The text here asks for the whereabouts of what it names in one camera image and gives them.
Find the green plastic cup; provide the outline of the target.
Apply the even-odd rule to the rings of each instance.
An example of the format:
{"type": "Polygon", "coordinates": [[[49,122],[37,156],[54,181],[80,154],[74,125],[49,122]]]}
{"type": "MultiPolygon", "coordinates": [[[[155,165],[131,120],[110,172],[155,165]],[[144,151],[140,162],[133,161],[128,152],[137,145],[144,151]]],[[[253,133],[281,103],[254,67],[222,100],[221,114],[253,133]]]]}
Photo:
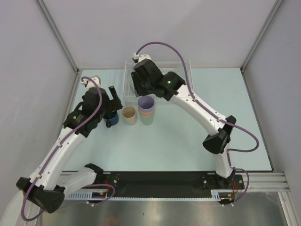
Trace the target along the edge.
{"type": "Polygon", "coordinates": [[[149,126],[153,123],[154,120],[154,114],[152,115],[140,115],[142,123],[146,126],[149,126]]]}

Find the tall lilac plastic cup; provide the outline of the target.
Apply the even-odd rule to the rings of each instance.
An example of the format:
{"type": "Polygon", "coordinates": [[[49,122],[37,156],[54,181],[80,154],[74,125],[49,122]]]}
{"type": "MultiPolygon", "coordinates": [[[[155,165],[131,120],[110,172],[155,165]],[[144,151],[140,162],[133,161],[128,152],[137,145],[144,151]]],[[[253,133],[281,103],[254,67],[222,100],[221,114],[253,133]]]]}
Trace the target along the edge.
{"type": "Polygon", "coordinates": [[[143,96],[138,99],[138,108],[143,112],[150,112],[155,108],[155,99],[151,96],[143,96]]]}

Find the dark blue ceramic mug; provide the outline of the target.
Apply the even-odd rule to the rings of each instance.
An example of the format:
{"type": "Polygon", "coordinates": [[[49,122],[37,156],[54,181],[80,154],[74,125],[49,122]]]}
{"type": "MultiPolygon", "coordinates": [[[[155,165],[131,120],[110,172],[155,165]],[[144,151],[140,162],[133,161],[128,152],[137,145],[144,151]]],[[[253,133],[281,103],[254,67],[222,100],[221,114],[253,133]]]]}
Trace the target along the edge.
{"type": "Polygon", "coordinates": [[[119,122],[119,115],[117,111],[112,112],[110,114],[106,114],[103,119],[105,120],[105,125],[107,128],[115,126],[119,122]]]}

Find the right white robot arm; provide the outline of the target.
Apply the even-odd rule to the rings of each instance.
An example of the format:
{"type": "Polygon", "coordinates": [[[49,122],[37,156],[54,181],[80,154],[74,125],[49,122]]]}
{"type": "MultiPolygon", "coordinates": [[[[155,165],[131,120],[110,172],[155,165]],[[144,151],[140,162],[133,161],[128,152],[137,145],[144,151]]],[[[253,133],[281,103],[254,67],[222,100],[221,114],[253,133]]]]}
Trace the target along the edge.
{"type": "Polygon", "coordinates": [[[214,156],[218,186],[228,189],[233,185],[235,171],[229,165],[227,148],[236,118],[214,113],[213,108],[189,91],[182,77],[174,72],[163,74],[150,59],[136,63],[131,77],[137,95],[154,94],[163,98],[185,110],[203,126],[208,133],[203,147],[214,156]]]}

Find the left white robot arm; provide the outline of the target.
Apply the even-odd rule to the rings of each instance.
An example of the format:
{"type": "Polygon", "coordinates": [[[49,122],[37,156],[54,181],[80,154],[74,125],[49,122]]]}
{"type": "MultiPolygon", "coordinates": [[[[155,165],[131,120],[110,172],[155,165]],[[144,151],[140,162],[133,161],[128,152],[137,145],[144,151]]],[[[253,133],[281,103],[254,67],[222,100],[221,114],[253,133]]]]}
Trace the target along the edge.
{"type": "Polygon", "coordinates": [[[41,165],[28,177],[16,183],[25,198],[47,213],[53,213],[62,205],[65,196],[91,185],[99,188],[105,183],[103,169],[86,164],[80,171],[59,181],[61,172],[75,149],[89,136],[104,116],[122,109],[114,86],[109,87],[110,99],[105,89],[91,87],[82,101],[68,114],[61,133],[41,165]]]}

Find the beige plastic cup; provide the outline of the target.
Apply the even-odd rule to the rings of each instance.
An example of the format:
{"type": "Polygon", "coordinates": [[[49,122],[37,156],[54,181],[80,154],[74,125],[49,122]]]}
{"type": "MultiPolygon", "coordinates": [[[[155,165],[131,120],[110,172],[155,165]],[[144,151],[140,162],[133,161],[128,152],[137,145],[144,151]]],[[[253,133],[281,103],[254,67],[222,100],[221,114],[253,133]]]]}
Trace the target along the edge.
{"type": "Polygon", "coordinates": [[[135,125],[137,122],[136,109],[132,106],[126,106],[122,110],[122,116],[128,125],[135,125]]]}

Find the salmon pink plastic cup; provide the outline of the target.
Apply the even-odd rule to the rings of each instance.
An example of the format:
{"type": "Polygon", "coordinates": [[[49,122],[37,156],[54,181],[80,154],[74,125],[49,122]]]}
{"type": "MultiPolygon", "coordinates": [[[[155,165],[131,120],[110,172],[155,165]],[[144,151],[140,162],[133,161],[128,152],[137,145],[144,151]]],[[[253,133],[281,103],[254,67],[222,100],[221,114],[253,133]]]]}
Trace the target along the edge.
{"type": "Polygon", "coordinates": [[[139,109],[139,113],[140,113],[142,116],[150,116],[150,115],[152,115],[154,112],[155,112],[155,109],[153,109],[152,111],[149,111],[149,112],[144,112],[144,111],[142,111],[142,110],[139,109]]]}

